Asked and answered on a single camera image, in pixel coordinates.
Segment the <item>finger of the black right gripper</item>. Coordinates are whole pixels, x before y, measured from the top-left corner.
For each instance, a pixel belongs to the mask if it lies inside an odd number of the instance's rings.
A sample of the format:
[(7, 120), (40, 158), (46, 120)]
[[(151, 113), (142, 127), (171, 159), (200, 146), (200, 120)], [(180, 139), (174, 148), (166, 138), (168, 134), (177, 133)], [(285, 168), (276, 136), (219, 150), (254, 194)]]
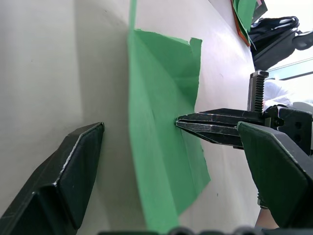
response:
[(262, 113), (221, 108), (182, 115), (177, 118), (176, 127), (180, 127), (183, 124), (215, 124), (221, 126), (236, 126), (240, 121), (261, 126), (265, 125)]
[(180, 121), (176, 121), (175, 125), (187, 133), (210, 143), (243, 149), (243, 144), (236, 127)]

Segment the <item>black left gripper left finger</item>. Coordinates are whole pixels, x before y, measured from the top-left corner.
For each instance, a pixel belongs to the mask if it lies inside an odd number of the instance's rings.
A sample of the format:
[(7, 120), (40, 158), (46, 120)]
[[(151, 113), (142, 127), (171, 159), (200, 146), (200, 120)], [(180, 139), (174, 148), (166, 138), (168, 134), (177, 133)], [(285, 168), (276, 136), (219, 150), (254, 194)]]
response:
[(40, 164), (0, 218), (2, 235), (75, 235), (98, 168), (102, 122), (69, 133)]

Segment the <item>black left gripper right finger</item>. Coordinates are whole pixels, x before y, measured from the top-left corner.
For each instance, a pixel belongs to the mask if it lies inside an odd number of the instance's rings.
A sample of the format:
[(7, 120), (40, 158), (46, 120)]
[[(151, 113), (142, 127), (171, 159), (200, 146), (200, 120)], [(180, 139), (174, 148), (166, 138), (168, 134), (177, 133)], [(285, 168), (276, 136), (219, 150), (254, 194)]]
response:
[(313, 226), (313, 160), (288, 135), (247, 122), (237, 125), (262, 201), (281, 228)]

